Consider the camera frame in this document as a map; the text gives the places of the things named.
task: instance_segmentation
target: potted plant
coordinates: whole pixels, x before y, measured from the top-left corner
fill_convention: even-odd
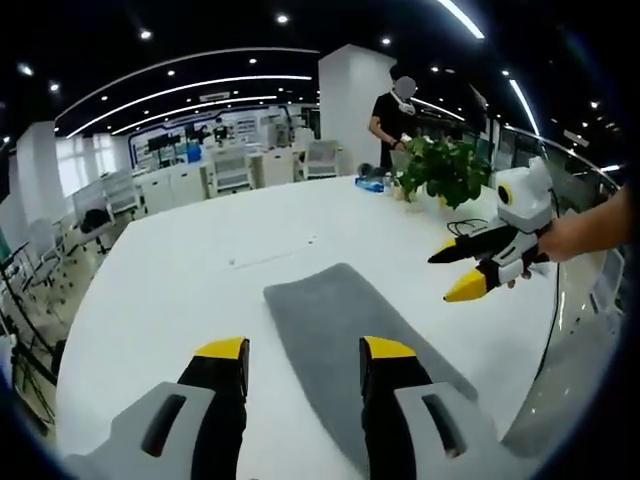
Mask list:
[[[473,146],[464,142],[446,143],[417,137],[407,144],[409,165],[397,182],[408,202],[415,200],[421,186],[431,197],[440,197],[454,210],[480,196],[491,168],[476,158]]]

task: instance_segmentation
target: black ceiling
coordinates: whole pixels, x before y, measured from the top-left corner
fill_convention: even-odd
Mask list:
[[[543,136],[571,146],[563,139],[563,130],[580,133],[592,143],[580,153],[596,159],[618,148],[623,112],[615,108],[608,74],[619,72],[620,63],[606,55],[604,46],[616,32],[605,35],[602,29],[610,8],[583,5],[578,15],[570,6],[549,0],[454,2],[484,32],[484,40],[475,39],[436,0],[16,2],[8,21],[13,18],[19,24],[13,29],[5,19],[0,30],[4,49],[0,135],[15,139],[30,123],[54,119],[86,95],[134,71],[220,49],[288,47],[319,53],[234,52],[154,68],[72,108],[58,119],[59,134],[67,135],[140,97],[227,77],[307,75],[313,80],[243,81],[189,89],[132,106],[83,133],[106,132],[109,126],[115,131],[142,120],[147,110],[149,116],[158,115],[187,106],[188,98],[197,101],[199,95],[217,91],[237,90],[239,97],[278,95],[278,102],[302,97],[315,103],[317,61],[352,43],[383,51],[411,66],[420,86],[419,98],[456,113],[462,108],[473,116],[478,106],[472,85],[485,96],[492,114],[531,130],[508,79],[501,74],[506,68],[528,97]],[[278,24],[278,13],[286,13],[289,23]],[[142,41],[141,29],[148,29],[153,37]],[[393,40],[389,47],[380,43],[384,35]],[[250,58],[257,63],[249,64]],[[18,72],[20,62],[33,69],[32,77]],[[438,73],[431,71],[434,65],[440,68]],[[447,68],[455,73],[446,73]],[[168,76],[169,70],[176,74]],[[49,91],[52,81],[60,83],[58,93]],[[278,92],[280,87],[285,91]],[[590,107],[592,100],[600,102],[597,110]]]

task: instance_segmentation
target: gray mat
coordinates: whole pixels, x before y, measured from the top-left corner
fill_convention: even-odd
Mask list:
[[[434,382],[449,382],[469,400],[477,399],[475,388],[349,265],[267,287],[264,296],[309,403],[363,474],[368,457],[360,422],[361,337],[388,338],[411,347]]]

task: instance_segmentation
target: white table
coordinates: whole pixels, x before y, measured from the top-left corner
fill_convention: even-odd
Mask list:
[[[492,190],[458,219],[495,213]],[[536,374],[554,313],[555,265],[517,288],[468,303],[443,294],[472,260],[430,265],[444,223],[353,186],[353,178],[222,197],[131,223],[93,280],[67,342],[57,389],[57,444],[87,453],[114,416],[193,352],[251,339],[248,424],[238,478],[357,479],[305,399],[263,288],[346,262],[469,379],[502,436]]]

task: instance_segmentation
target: window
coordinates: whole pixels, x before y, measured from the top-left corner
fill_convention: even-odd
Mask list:
[[[95,135],[93,137],[93,148],[96,152],[96,165],[98,175],[112,173],[117,170],[116,158],[113,154],[113,140],[111,135]]]
[[[69,197],[89,184],[84,164],[82,137],[56,142],[56,155],[62,193],[65,197]]]

